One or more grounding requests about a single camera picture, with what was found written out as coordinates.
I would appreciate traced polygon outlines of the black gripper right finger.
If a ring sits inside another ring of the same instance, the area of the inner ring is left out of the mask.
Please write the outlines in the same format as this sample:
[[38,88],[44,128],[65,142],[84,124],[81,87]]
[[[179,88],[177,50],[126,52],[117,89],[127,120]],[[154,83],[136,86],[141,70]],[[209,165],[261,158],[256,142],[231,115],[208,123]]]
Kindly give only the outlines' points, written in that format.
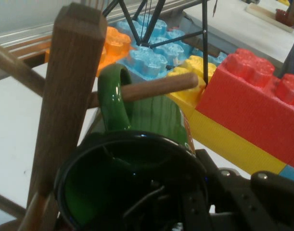
[[294,180],[265,170],[246,179],[234,169],[218,168],[205,149],[196,156],[218,224],[240,231],[294,231]]

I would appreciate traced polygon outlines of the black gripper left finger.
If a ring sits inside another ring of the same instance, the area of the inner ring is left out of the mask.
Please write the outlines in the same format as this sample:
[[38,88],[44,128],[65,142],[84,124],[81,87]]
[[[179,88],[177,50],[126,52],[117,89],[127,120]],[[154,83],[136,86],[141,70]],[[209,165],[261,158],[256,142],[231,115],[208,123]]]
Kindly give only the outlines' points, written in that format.
[[181,221],[185,231],[209,231],[207,187],[203,176],[183,170],[181,191]]

